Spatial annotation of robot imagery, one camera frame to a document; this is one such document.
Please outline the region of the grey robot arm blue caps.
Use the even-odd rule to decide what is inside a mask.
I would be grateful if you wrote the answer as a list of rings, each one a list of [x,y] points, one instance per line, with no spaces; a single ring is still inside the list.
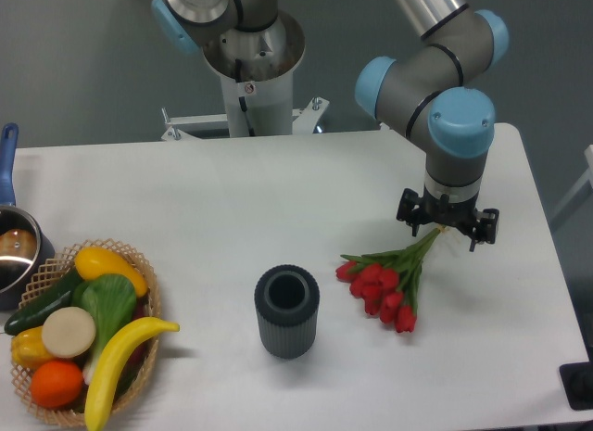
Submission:
[[[377,57],[355,86],[358,105],[426,156],[423,191],[405,190],[397,218],[435,222],[473,245],[495,242],[499,213],[479,209],[496,111],[468,82],[506,53],[508,29],[465,0],[397,0],[423,48],[410,60]],[[305,53],[298,24],[278,0],[153,0],[160,29],[219,76],[233,137],[293,134],[293,73]]]

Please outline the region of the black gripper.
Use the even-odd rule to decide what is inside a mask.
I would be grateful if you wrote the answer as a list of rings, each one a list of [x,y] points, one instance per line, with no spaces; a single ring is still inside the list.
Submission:
[[[411,228],[416,237],[421,225],[428,223],[455,227],[464,235],[469,235],[470,252],[477,245],[496,242],[498,234],[498,209],[476,210],[478,195],[462,202],[452,203],[448,199],[441,201],[425,192],[420,197],[412,189],[406,188],[399,200],[396,219]]]

